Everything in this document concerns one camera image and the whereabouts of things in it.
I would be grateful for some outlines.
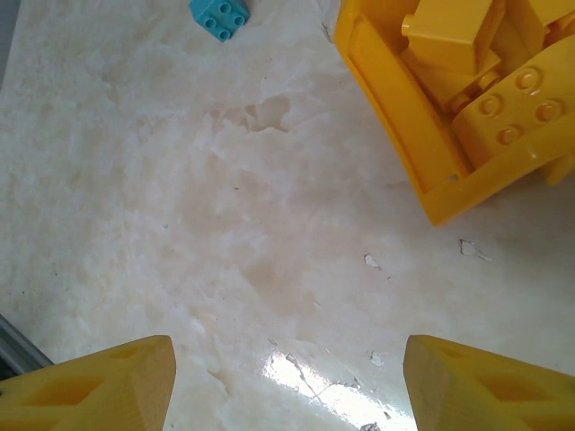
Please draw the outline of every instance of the white debris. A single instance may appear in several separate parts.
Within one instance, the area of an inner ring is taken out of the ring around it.
[[[475,244],[471,241],[459,240],[459,252],[464,256],[472,256],[491,262],[491,258],[475,247]]]
[[[366,265],[369,265],[371,268],[375,268],[381,271],[381,267],[377,263],[377,260],[375,260],[371,254],[364,254],[363,261],[366,262]]]

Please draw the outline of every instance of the yellow toy bricks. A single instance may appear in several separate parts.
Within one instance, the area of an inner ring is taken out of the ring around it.
[[[430,336],[403,374],[419,431],[570,431],[575,377]]]
[[[475,75],[504,12],[505,0],[420,0],[402,35],[422,64]]]
[[[160,431],[176,364],[166,336],[0,382],[2,431]]]
[[[575,0],[342,2],[334,43],[431,223],[532,171],[556,185],[575,170],[574,17]]]
[[[508,0],[509,18],[532,55],[557,38],[575,34],[572,0]]]

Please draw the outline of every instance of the yellow curved piece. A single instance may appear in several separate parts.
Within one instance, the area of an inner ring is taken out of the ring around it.
[[[425,70],[415,55],[407,64],[402,60],[409,44],[402,23],[417,15],[419,4],[347,0],[333,40],[384,123],[431,223],[447,222],[532,171],[543,168],[553,185],[569,175],[575,154],[575,36],[569,35],[575,0],[540,2],[550,5],[550,16],[565,15],[554,23],[563,29],[561,37],[553,37],[555,43],[535,57],[510,17],[503,16],[489,46],[500,59],[500,75],[488,73],[489,79],[480,81],[480,74],[442,76]],[[459,18],[458,28],[470,19]],[[521,84],[524,91],[512,88],[510,82],[529,67],[543,74],[540,91],[526,92],[530,77]],[[490,104],[479,105],[492,94],[520,109],[479,120],[478,109],[489,110]],[[506,124],[499,128],[503,119]],[[471,135],[464,136],[463,128]]]
[[[575,377],[430,336],[407,341],[403,374],[419,431],[575,429]]]
[[[176,374],[170,337],[139,339],[0,382],[1,431],[159,431]]]

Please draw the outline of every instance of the blue lego brick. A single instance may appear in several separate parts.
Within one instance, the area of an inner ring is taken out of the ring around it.
[[[194,21],[222,42],[250,18],[242,0],[192,0],[190,10]]]

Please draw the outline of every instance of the white marble floor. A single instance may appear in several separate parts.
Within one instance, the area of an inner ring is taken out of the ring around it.
[[[57,362],[172,336],[167,430],[413,430],[414,333],[575,374],[573,178],[431,227],[314,1],[251,8],[222,44],[183,1],[22,1],[0,312]]]

